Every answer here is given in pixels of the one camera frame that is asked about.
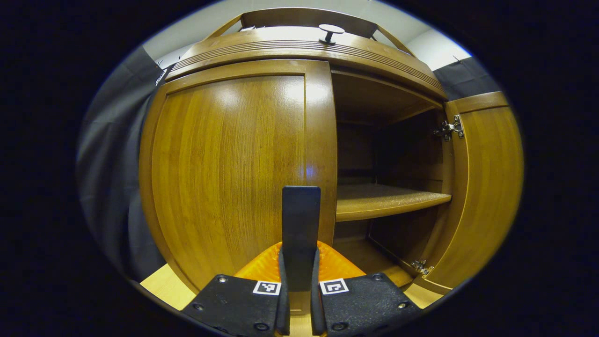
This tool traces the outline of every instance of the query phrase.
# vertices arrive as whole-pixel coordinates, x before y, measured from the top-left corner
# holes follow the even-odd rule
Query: gray curtain
[[[439,79],[450,101],[501,91],[499,85],[474,58],[454,62],[432,73]]]
[[[114,265],[142,281],[165,264],[141,208],[141,130],[163,71],[140,46],[106,79],[83,119],[76,162],[87,226]]]

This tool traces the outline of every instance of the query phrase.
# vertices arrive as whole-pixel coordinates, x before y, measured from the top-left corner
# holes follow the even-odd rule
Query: door knob
[[[320,42],[334,44],[335,40],[333,39],[333,34],[343,34],[345,30],[341,27],[333,26],[333,25],[318,25],[318,28],[322,29],[326,32],[326,36],[324,38],[320,38]]]

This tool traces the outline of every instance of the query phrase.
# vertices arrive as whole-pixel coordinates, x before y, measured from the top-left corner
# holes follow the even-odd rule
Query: closed cabinet door
[[[141,141],[144,213],[161,253],[198,291],[281,241],[282,188],[321,188],[332,244],[337,141],[327,62],[266,60],[160,88]]]

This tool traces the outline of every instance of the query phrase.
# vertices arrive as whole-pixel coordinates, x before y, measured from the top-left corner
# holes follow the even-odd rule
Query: wooden shelf
[[[337,222],[379,218],[432,207],[451,195],[374,183],[337,187]]]
[[[383,272],[398,287],[410,283],[413,279],[410,274],[379,252],[366,239],[343,242],[333,241],[333,248],[367,275]]]

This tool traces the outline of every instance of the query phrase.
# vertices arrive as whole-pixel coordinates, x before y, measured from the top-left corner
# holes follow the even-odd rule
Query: metal hinge
[[[452,133],[457,133],[458,137],[464,138],[464,129],[462,129],[462,121],[460,120],[459,115],[453,117],[453,124],[448,123],[448,121],[443,121],[441,123],[441,128],[432,132],[435,136],[443,136],[446,142],[451,140]]]
[[[432,266],[425,268],[425,266],[424,266],[425,263],[426,263],[426,260],[424,260],[424,259],[416,260],[416,261],[410,263],[410,265],[412,267],[414,267],[417,272],[422,274],[422,278],[426,278],[428,273],[430,273],[435,268]]]

